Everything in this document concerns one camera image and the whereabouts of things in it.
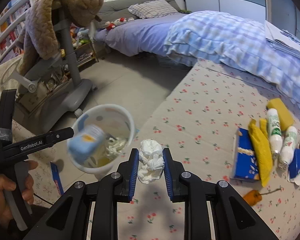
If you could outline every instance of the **yellow cloth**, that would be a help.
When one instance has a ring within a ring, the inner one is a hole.
[[[269,141],[260,128],[256,126],[256,120],[254,119],[249,123],[248,133],[258,160],[261,185],[265,187],[270,179],[272,170],[272,156]]]
[[[271,99],[267,104],[267,108],[277,110],[282,131],[287,130],[289,126],[293,125],[293,118],[280,98]]]
[[[259,124],[261,132],[265,135],[266,138],[268,138],[267,119],[260,118]]]

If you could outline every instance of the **gray floor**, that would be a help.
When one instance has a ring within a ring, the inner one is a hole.
[[[89,67],[83,66],[85,69],[81,71],[82,78],[89,78],[98,87],[87,96],[81,109],[86,111],[101,104],[118,104],[132,114],[138,129],[187,74],[187,71],[159,66],[155,57],[127,57],[112,52],[99,60]],[[73,113],[66,113],[53,130],[72,126],[75,120]],[[74,167],[65,153],[57,154],[54,161],[61,170],[64,189],[77,180],[95,181],[93,175]]]

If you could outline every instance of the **checkered pillow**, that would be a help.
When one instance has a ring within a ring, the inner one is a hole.
[[[166,0],[155,0],[131,5],[128,10],[141,19],[157,18],[178,13]]]

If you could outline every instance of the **tissue box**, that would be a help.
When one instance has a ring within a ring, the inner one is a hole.
[[[239,128],[234,136],[233,179],[249,182],[260,180],[257,159],[248,130]]]
[[[290,179],[294,179],[300,173],[300,149],[294,150],[292,163],[289,165]]]

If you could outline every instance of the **plastic bottle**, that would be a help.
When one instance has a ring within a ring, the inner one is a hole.
[[[280,155],[280,150],[282,148],[280,121],[277,110],[270,108],[267,112],[267,119],[269,143],[272,152],[272,158],[275,159]]]
[[[86,160],[91,159],[90,157],[95,153],[96,149],[99,149],[105,139],[106,134],[100,127],[88,125],[76,136],[71,138],[68,151],[72,154],[77,163],[83,164]]]
[[[283,141],[278,167],[285,171],[293,160],[294,150],[297,144],[298,131],[294,126],[289,126]]]

